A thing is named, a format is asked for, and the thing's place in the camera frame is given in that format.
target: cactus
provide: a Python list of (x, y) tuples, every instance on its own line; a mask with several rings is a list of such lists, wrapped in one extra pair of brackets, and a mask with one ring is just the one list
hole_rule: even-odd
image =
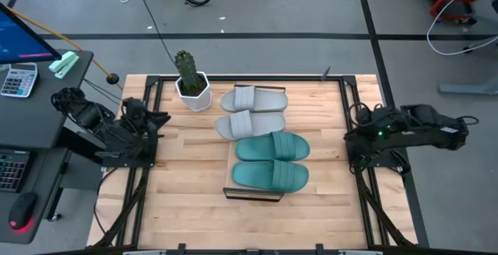
[(205, 88), (206, 83), (197, 74), (194, 57), (187, 51), (179, 51), (174, 57), (175, 65), (180, 72), (182, 94), (185, 96), (198, 96)]

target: white pot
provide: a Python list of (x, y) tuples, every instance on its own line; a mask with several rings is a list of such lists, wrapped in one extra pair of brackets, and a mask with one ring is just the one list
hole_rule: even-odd
[(181, 77), (178, 78), (178, 80), (175, 82), (175, 85), (177, 86), (178, 95), (180, 95), (181, 100), (184, 101), (184, 103), (187, 105), (188, 108), (192, 109), (195, 112), (207, 110), (208, 108), (210, 108), (211, 98), (212, 98), (211, 84), (209, 84), (207, 76), (205, 75), (204, 72), (197, 72), (197, 73), (204, 78), (207, 84), (206, 87), (204, 88), (204, 91), (202, 91), (202, 93), (198, 96), (182, 95), (180, 91)]

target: wooden table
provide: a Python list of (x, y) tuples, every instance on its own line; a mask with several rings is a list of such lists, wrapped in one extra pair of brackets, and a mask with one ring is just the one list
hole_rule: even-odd
[[(129, 75), (123, 98), (141, 99), (146, 76)], [(382, 103), (375, 75), (356, 75), (356, 80), (362, 102), (370, 108)], [(309, 169), (309, 183), (280, 202), (268, 203), (228, 200), (222, 192), (235, 187), (230, 178), (234, 143), (221, 138), (214, 125), (227, 115), (220, 100), (233, 84), (211, 82), (213, 103), (201, 113), (181, 102), (173, 82), (163, 86), (160, 110), (172, 119), (160, 129), (165, 137), (160, 138), (156, 166), (149, 175), (139, 248), (176, 249), (178, 243), (186, 243), (189, 250), (313, 250), (316, 243), (325, 249), (366, 248), (358, 190), (342, 138), (346, 125), (338, 87), (318, 81), (256, 83), (287, 88), (286, 130), (303, 136), (311, 148), (311, 154), (298, 162)], [(401, 177), (388, 169), (376, 169), (376, 174), (384, 210), (416, 242)], [(105, 229), (121, 211), (127, 177), (128, 169), (119, 169), (100, 190), (96, 210)], [(377, 221), (370, 214), (379, 243)], [(133, 216), (132, 212), (126, 243)], [(88, 244), (102, 235), (94, 219)]]

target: gray slide sandal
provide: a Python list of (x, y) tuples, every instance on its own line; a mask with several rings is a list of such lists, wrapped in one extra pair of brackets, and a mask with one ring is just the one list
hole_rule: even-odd
[(280, 112), (253, 114), (245, 110), (216, 121), (219, 135), (230, 141), (282, 131), (285, 128), (286, 119)]
[(285, 93), (257, 89), (257, 86), (247, 86), (236, 88), (223, 95), (221, 107), (228, 112), (242, 110), (279, 112), (287, 108), (288, 102)]

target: computer screen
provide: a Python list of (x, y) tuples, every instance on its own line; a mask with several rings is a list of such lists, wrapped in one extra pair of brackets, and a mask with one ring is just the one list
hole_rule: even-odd
[(53, 61), (61, 55), (0, 3), (0, 64)]

